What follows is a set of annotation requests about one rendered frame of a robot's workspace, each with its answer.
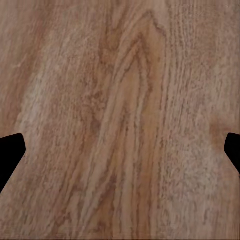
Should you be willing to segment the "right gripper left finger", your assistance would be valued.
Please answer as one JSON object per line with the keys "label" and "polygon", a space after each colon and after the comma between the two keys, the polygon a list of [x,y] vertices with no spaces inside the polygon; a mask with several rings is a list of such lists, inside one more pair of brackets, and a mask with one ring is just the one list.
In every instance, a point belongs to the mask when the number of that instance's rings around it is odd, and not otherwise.
{"label": "right gripper left finger", "polygon": [[26,152],[21,133],[0,138],[0,193]]}

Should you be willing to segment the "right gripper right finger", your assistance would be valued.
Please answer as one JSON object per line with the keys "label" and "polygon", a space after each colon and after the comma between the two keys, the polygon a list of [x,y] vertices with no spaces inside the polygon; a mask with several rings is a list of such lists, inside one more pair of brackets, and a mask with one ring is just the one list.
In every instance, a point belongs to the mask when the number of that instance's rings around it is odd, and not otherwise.
{"label": "right gripper right finger", "polygon": [[229,133],[224,146],[224,151],[240,173],[240,135]]}

